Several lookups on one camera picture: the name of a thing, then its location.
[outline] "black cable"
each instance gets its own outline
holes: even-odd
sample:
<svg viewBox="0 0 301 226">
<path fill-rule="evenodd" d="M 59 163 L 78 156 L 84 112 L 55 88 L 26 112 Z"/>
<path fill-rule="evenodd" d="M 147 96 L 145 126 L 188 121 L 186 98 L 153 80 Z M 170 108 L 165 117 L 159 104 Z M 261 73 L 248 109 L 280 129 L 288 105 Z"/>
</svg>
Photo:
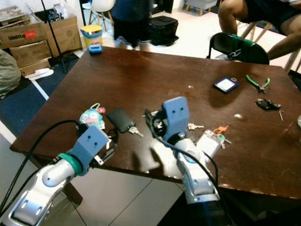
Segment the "black cable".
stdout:
<svg viewBox="0 0 301 226">
<path fill-rule="evenodd" d="M 215 182 L 218 185 L 218 169 L 217 169 L 217 165 L 216 165 L 215 161 L 206 152 L 203 152 L 203 153 L 206 155 L 206 157 L 213 164 L 213 167 L 214 167 L 214 170 L 215 170 Z"/>
<path fill-rule="evenodd" d="M 165 140 L 162 140 L 162 139 L 155 133 L 155 130 L 154 130 L 154 127 L 153 127 L 153 124 L 154 124 L 155 120 L 156 120 L 156 117 L 153 117 L 153 118 L 151 119 L 151 123 L 150 123 L 150 130 L 151 130 L 152 135 L 153 135 L 159 142 L 161 142 L 164 146 L 169 147 L 169 148 L 171 148 L 171 149 L 174 150 L 174 151 L 177 151 L 177 152 L 179 152 L 179 153 L 181 153 L 181 154 L 186 155 L 187 157 L 189 157 L 189 158 L 191 158 L 193 161 L 195 161 L 195 162 L 202 168 L 202 170 L 207 174 L 207 176 L 208 176 L 209 179 L 211 180 L 211 182 L 212 182 L 212 184 L 214 185 L 214 187 L 215 187 L 217 193 L 219 194 L 220 199 L 221 199 L 221 202 L 222 202 L 222 206 L 223 206 L 223 209 L 224 209 L 224 211 L 225 211 L 226 216 L 231 220 L 231 217 L 229 216 L 229 213 L 228 213 L 228 207 L 227 207 L 227 204 L 226 204 L 226 202 L 225 202 L 224 197 L 222 196 L 222 192 L 221 192 L 221 190 L 220 190 L 218 184 L 217 184 L 216 181 L 214 180 L 214 178 L 211 176 L 211 174 L 210 174 L 210 173 L 207 171 L 207 169 L 205 168 L 205 166 L 203 166 L 203 164 L 200 163 L 200 161 L 199 161 L 196 157 L 194 157 L 193 155 L 191 155 L 191 154 L 189 154 L 189 153 L 187 153 L 187 152 L 185 152 L 185 151 L 183 151 L 183 150 L 181 150 L 181 149 L 175 147 L 174 145 L 169 144 L 169 143 L 166 142 Z"/>
<path fill-rule="evenodd" d="M 1 203 L 1 206 L 0 206 L 0 212 L 2 212 L 2 210 L 3 210 L 3 208 L 4 208 L 5 204 L 6 204 L 6 202 L 8 201 L 9 196 L 10 196 L 10 194 L 11 194 L 11 192 L 12 192 L 12 190 L 13 190 L 15 184 L 16 184 L 16 181 L 18 180 L 18 178 L 19 178 L 19 176 L 20 176 L 20 174 L 21 174 L 21 172 L 22 172 L 22 170 L 23 170 L 25 164 L 27 163 L 27 161 L 28 161 L 29 158 L 31 157 L 33 151 L 35 150 L 35 148 L 37 147 L 37 145 L 39 144 L 39 142 L 41 141 L 41 139 L 42 139 L 49 131 L 51 131 L 51 130 L 54 129 L 55 127 L 57 127 L 57 126 L 59 126 L 59 125 L 62 125 L 62 124 L 65 124 L 65 123 L 69 123 L 69 122 L 74 122 L 74 123 L 76 123 L 76 124 L 79 126 L 79 122 L 76 121 L 76 120 L 72 120 L 72 119 L 70 119 L 70 120 L 64 120 L 64 121 L 60 121 L 60 122 L 58 122 L 58 123 L 52 125 L 51 127 L 49 127 L 47 130 L 45 130 L 45 131 L 39 136 L 39 138 L 38 138 L 38 139 L 36 140 L 36 142 L 33 144 L 33 146 L 32 146 L 32 148 L 30 149 L 30 151 L 27 153 L 27 155 L 26 155 L 25 159 L 23 160 L 21 166 L 19 167 L 19 169 L 18 169 L 18 171 L 17 171 L 17 173 L 16 173 L 16 175 L 15 175 L 13 181 L 11 182 L 11 184 L 10 184 L 10 186 L 9 186 L 9 189 L 8 189 L 6 195 L 5 195 L 5 197 L 4 197 L 4 199 L 3 199 L 2 203 Z"/>
<path fill-rule="evenodd" d="M 11 204 L 13 204 L 13 202 L 16 200 L 16 198 L 19 196 L 19 194 L 22 192 L 22 190 L 24 189 L 24 187 L 26 186 L 26 184 L 28 183 L 28 181 L 39 171 L 40 169 L 37 169 L 36 171 L 34 171 L 27 179 L 26 181 L 23 183 L 23 185 L 20 187 L 20 189 L 17 191 L 17 193 L 15 194 L 15 196 L 12 198 L 12 200 L 9 202 L 9 204 L 7 204 L 7 206 L 4 208 L 4 210 L 0 213 L 0 217 L 2 217 L 2 215 L 9 209 L 9 207 L 11 206 Z"/>
</svg>

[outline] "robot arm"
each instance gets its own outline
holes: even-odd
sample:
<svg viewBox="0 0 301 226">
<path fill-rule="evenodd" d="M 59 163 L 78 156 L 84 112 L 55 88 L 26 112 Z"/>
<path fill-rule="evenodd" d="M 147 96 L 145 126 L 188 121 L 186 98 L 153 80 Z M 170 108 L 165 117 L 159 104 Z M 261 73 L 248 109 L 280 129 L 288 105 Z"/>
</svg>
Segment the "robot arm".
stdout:
<svg viewBox="0 0 301 226">
<path fill-rule="evenodd" d="M 107 135 L 95 126 L 89 127 L 66 154 L 54 159 L 54 164 L 43 167 L 32 187 L 24 192 L 13 209 L 4 217 L 4 226 L 39 226 L 52 208 L 53 199 L 75 176 L 88 173 L 90 164 L 102 165 L 112 156 L 98 157 L 108 141 Z"/>
<path fill-rule="evenodd" d="M 229 225 L 217 188 L 208 176 L 210 172 L 205 165 L 205 155 L 187 137 L 190 117 L 187 99 L 177 97 L 168 100 L 156 115 L 152 116 L 150 111 L 146 110 L 145 116 L 153 136 L 165 146 L 173 147 L 177 166 L 182 174 L 192 223 L 214 226 Z M 201 168 L 185 153 L 198 160 L 203 167 Z"/>
</svg>

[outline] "car key fob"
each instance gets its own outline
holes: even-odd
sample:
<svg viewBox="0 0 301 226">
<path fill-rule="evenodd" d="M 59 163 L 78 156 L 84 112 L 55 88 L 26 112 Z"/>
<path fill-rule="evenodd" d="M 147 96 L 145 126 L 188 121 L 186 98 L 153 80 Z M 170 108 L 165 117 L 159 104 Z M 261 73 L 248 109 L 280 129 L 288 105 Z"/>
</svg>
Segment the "car key fob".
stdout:
<svg viewBox="0 0 301 226">
<path fill-rule="evenodd" d="M 130 116 L 128 116 L 128 114 L 120 107 L 110 111 L 107 114 L 107 118 L 118 129 L 120 133 L 125 133 L 131 127 L 136 125 L 136 123 L 130 118 Z"/>
</svg>

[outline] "plush keychain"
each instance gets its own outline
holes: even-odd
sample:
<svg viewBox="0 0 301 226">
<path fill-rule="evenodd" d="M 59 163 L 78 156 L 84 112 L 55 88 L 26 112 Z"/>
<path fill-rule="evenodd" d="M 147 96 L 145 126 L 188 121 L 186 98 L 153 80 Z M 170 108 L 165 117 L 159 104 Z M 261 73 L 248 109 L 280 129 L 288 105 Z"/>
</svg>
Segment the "plush keychain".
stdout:
<svg viewBox="0 0 301 226">
<path fill-rule="evenodd" d="M 80 116 L 79 121 L 88 126 L 98 126 L 100 129 L 105 129 L 103 117 L 100 112 L 105 112 L 104 107 L 100 107 L 100 103 L 96 103 Z"/>
</svg>

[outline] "chair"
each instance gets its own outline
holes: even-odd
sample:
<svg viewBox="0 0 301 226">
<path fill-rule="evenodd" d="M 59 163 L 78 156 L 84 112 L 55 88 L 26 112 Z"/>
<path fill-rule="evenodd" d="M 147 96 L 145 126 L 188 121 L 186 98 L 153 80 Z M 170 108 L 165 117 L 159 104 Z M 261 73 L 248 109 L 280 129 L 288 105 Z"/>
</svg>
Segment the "chair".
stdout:
<svg viewBox="0 0 301 226">
<path fill-rule="evenodd" d="M 97 13 L 97 20 L 98 20 L 98 24 L 100 25 L 100 17 L 99 14 L 101 14 L 102 19 L 103 19 L 103 25 L 104 25 L 104 29 L 107 30 L 106 24 L 105 24 L 105 16 L 104 16 L 104 12 L 108 12 L 111 24 L 113 25 L 113 18 L 109 12 L 109 10 L 111 8 L 113 8 L 115 4 L 115 0 L 93 0 L 92 4 L 91 4 L 91 13 L 90 13 L 90 19 L 89 19 L 89 24 L 92 23 L 91 19 L 92 19 L 92 15 L 94 15 L 93 11 Z"/>
<path fill-rule="evenodd" d="M 190 6 L 200 8 L 199 15 L 203 15 L 204 9 L 208 9 L 208 12 L 211 11 L 211 7 L 215 6 L 217 0 L 187 0 L 186 1 L 186 11 L 189 11 Z"/>
<path fill-rule="evenodd" d="M 237 60 L 254 64 L 269 64 L 269 57 L 266 51 L 253 41 L 242 39 L 233 34 L 217 33 L 210 39 L 209 55 L 215 49 L 226 55 L 235 57 Z"/>
<path fill-rule="evenodd" d="M 241 35 L 241 38 L 246 38 L 246 36 L 251 32 L 251 38 L 250 40 L 253 40 L 253 37 L 254 37 L 254 31 L 255 31 L 255 28 L 256 28 L 256 24 L 257 22 L 252 22 L 248 25 L 248 27 L 246 28 L 246 30 L 243 32 L 243 34 Z M 270 29 L 273 25 L 271 23 L 267 23 L 267 25 L 264 27 L 264 29 L 262 30 L 262 32 L 260 33 L 260 35 L 257 37 L 257 39 L 254 41 L 254 42 L 258 42 L 258 40 L 264 35 L 264 33 Z M 300 52 L 301 49 L 291 53 L 290 55 L 290 58 L 288 59 L 287 63 L 285 64 L 284 66 L 284 70 L 289 73 L 289 71 L 291 70 L 292 68 L 292 65 L 294 64 L 299 52 Z M 298 69 L 300 68 L 301 66 L 301 61 L 298 63 L 298 66 L 297 66 L 297 69 L 296 71 L 298 71 Z"/>
</svg>

